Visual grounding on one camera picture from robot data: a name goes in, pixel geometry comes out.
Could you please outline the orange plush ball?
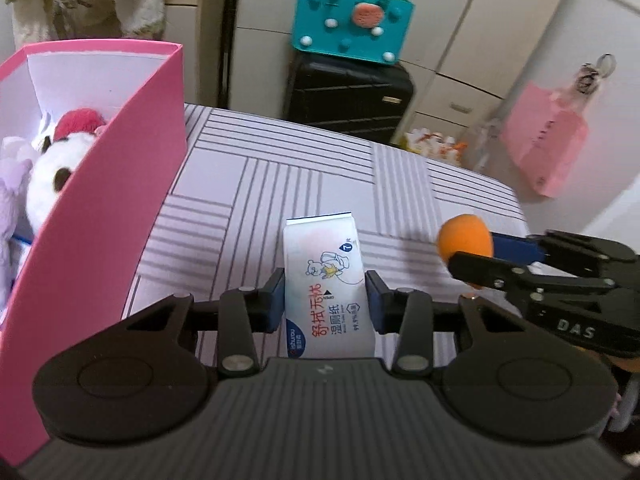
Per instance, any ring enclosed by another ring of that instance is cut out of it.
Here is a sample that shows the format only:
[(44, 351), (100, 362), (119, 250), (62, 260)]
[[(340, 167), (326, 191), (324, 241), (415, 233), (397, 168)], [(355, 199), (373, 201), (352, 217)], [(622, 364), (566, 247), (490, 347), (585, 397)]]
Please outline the orange plush ball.
[(491, 232), (485, 222), (474, 214), (459, 214), (447, 220), (438, 231), (436, 248), (445, 266), (456, 252), (488, 258), (495, 255)]

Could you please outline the white wet wipes pack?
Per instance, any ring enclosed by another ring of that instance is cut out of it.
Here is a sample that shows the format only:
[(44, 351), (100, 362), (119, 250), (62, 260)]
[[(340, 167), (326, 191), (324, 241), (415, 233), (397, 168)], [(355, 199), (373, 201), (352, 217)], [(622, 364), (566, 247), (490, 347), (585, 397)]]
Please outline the white wet wipes pack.
[(285, 340), (292, 359), (374, 356), (355, 219), (288, 219), (283, 229)]

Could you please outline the white brown plush dog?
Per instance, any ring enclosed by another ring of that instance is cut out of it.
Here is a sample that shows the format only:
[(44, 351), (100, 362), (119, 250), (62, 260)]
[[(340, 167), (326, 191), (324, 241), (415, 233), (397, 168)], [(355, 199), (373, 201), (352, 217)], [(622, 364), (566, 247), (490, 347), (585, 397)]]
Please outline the white brown plush dog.
[(50, 136), (44, 138), (41, 155), (32, 167), (26, 194), (27, 219), (35, 235), (94, 142), (96, 135), (88, 132), (70, 133), (56, 141)]

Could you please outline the pink fluffy plush ball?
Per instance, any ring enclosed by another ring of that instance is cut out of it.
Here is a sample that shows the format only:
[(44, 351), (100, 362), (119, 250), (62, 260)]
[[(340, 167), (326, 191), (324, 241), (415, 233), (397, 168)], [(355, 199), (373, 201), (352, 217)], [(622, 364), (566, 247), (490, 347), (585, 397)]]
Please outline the pink fluffy plush ball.
[(103, 116), (92, 108), (78, 108), (65, 113), (55, 126), (53, 141), (67, 138), (72, 133), (96, 134), (99, 128), (106, 125)]

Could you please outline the purple plush toy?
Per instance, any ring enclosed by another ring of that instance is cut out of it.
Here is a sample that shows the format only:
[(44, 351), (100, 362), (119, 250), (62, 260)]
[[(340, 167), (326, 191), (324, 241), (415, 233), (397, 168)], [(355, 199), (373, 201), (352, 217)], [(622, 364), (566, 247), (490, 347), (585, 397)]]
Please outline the purple plush toy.
[(1, 310), (8, 302), (13, 281), (10, 239), (21, 214), (21, 196), (32, 170), (35, 151), (20, 136), (1, 141)]

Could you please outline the blue wet wipes pack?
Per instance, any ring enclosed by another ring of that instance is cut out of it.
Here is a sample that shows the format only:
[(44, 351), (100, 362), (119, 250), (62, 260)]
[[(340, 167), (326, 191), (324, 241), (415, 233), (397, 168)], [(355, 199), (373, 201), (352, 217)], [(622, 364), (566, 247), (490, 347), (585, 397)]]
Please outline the blue wet wipes pack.
[(10, 263), (12, 280), (15, 281), (20, 275), (22, 267), (29, 255), (32, 242), (26, 238), (14, 234), (9, 240)]

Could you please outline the pink paper bag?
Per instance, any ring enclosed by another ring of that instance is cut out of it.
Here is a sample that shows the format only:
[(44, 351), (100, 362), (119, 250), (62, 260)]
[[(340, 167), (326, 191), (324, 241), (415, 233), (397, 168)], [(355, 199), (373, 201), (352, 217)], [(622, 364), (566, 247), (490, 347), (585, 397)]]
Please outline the pink paper bag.
[(582, 64), (564, 87), (528, 84), (520, 93), (500, 141), (536, 194), (547, 198), (560, 194), (588, 138), (586, 109), (616, 66), (615, 56), (607, 53), (597, 62)]

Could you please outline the pink cardboard storage box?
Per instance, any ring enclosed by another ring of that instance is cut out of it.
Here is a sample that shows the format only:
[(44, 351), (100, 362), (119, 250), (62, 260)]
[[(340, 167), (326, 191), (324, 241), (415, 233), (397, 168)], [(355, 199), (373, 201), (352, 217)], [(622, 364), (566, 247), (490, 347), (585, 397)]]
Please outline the pink cardboard storage box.
[(186, 156), (182, 47), (132, 39), (29, 44), (1, 67), (1, 132), (88, 107), (106, 128), (66, 183), (17, 278), (1, 326), (1, 455), (19, 464), (47, 434), (39, 367), (117, 323), (160, 206)]

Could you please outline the black suitcase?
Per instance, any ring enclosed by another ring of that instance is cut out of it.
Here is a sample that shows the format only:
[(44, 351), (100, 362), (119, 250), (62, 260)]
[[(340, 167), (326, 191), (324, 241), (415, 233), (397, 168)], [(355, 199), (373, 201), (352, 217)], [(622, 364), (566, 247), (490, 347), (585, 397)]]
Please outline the black suitcase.
[(389, 144), (413, 93), (413, 81), (399, 64), (297, 52), (288, 74), (283, 118)]

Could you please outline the white wardrobe cabinet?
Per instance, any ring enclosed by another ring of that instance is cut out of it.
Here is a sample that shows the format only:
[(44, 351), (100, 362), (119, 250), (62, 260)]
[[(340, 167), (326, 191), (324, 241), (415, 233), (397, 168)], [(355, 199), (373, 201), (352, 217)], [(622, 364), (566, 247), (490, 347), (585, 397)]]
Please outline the white wardrobe cabinet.
[(386, 143), (494, 112), (560, 0), (240, 0), (234, 110)]

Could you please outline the teal felt tote bag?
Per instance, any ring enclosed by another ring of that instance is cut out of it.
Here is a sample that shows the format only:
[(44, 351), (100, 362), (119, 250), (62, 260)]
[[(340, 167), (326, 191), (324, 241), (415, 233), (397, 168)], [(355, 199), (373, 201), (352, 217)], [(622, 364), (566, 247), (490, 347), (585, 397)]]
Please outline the teal felt tote bag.
[(409, 0), (297, 0), (291, 44), (300, 52), (394, 65), (413, 9)]

